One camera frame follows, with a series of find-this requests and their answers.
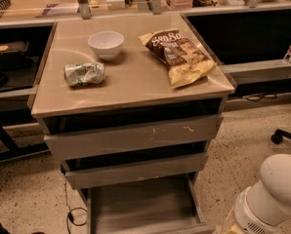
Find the white yellow-padded gripper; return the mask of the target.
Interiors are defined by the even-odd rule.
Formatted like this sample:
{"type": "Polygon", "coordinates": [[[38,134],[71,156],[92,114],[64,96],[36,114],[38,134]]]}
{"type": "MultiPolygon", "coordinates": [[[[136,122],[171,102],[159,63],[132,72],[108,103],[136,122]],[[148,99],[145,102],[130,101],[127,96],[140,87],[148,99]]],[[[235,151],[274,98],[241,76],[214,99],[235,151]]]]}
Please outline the white yellow-padded gripper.
{"type": "Polygon", "coordinates": [[[221,234],[246,234],[241,220],[242,212],[237,209],[231,209],[222,225],[221,234]]]}

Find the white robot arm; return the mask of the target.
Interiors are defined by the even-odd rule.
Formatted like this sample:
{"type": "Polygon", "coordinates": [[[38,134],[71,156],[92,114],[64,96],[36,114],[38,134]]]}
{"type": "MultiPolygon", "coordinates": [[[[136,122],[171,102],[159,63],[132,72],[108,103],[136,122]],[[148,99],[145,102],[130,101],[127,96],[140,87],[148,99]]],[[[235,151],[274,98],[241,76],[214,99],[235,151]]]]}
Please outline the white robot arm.
{"type": "Polygon", "coordinates": [[[221,234],[274,234],[291,219],[291,155],[268,157],[260,176],[236,197],[221,234]]]}

